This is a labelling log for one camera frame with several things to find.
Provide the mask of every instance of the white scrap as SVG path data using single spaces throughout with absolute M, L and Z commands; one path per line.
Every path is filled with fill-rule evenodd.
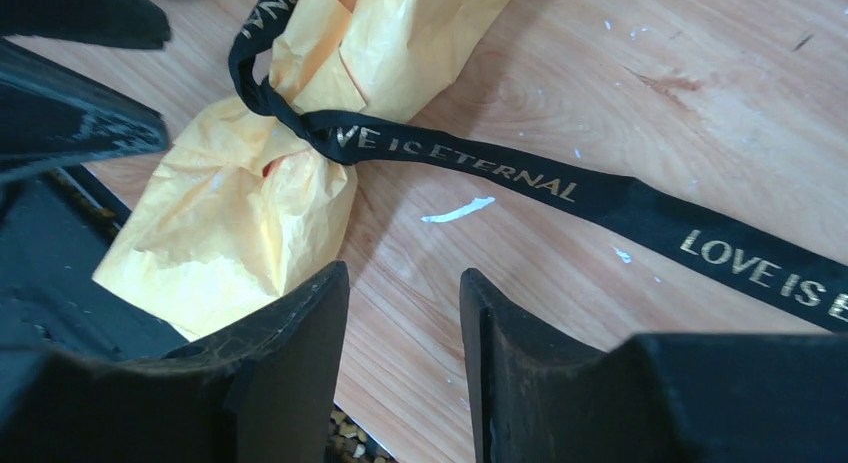
M 449 221 L 456 220 L 457 218 L 462 218 L 463 216 L 474 213 L 477 210 L 482 210 L 483 208 L 494 203 L 494 201 L 494 196 L 490 196 L 488 198 L 474 198 L 474 201 L 463 206 L 462 208 L 451 211 L 450 213 L 445 213 L 444 215 L 422 216 L 421 221 L 423 221 L 424 223 L 447 223 Z
M 618 255 L 619 258 L 621 258 L 621 261 L 625 263 L 630 263 L 631 261 L 633 261 L 633 258 L 630 257 L 630 253 L 619 250 L 614 246 L 612 247 L 612 249 L 615 250 L 615 254 Z

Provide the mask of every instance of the tied paper bundle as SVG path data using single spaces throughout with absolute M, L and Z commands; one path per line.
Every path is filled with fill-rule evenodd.
M 455 81 L 509 1 L 262 0 L 241 36 L 291 11 L 273 35 L 277 94 L 298 113 L 406 122 Z M 233 96 L 174 141 L 94 281 L 190 340 L 206 336 L 337 257 L 356 184 L 353 166 Z

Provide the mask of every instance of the yellow paper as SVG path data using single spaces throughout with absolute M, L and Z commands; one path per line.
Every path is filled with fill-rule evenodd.
M 508 2 L 300 0 L 269 80 L 299 113 L 406 122 L 456 80 Z M 233 96 L 174 141 L 94 281 L 189 339 L 206 336 L 338 256 L 356 184 L 354 168 Z

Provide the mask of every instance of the wood grain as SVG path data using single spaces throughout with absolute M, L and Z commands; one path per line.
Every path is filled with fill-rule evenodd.
M 164 53 L 26 45 L 157 108 L 176 136 L 233 93 L 226 54 L 255 0 L 154 1 L 175 29 Z M 846 8 L 513 0 L 414 123 L 634 175 L 846 263 Z M 155 164 L 91 168 L 133 205 Z M 602 349 L 638 331 L 822 331 L 487 181 L 405 163 L 359 173 L 337 401 L 401 461 L 473 461 L 457 301 L 468 267 Z M 459 220 L 421 221 L 487 196 Z

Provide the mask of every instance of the printed ribbon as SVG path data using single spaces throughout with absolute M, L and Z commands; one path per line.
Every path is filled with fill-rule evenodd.
M 298 115 L 253 79 L 297 0 L 259 0 L 236 37 L 230 74 L 245 105 L 275 116 L 343 165 L 411 161 L 479 176 L 622 235 L 730 288 L 834 332 L 848 331 L 848 267 L 633 177 L 339 110 Z

